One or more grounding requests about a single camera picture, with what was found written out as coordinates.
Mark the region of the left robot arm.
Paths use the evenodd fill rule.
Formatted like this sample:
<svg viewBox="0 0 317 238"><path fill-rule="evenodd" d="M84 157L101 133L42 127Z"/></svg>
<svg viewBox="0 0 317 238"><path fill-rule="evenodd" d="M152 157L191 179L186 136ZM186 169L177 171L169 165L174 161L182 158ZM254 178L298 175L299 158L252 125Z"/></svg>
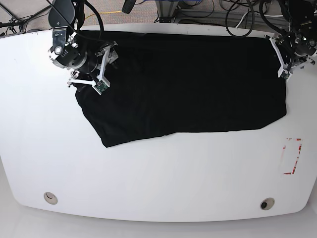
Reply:
<svg viewBox="0 0 317 238"><path fill-rule="evenodd" d="M273 25L263 12L264 1L259 3L262 20L268 27L278 33L270 38L271 44L281 55L281 66L290 72L299 65L317 56L317 2L315 0L279 0L283 18L289 23L288 29Z"/></svg>

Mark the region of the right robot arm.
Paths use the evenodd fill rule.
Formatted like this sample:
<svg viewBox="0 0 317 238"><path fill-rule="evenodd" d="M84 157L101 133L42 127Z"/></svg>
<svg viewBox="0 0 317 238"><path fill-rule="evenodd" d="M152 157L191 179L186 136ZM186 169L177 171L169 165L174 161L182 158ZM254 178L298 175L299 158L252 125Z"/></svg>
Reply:
<svg viewBox="0 0 317 238"><path fill-rule="evenodd" d="M104 24L100 13L87 0L53 0L49 2L49 24L53 29L51 62L70 72L68 86L91 86L98 94L110 87L105 76L106 66L118 59L115 41L102 38ZM81 32L85 21L84 8L97 17L99 33L90 37Z"/></svg>

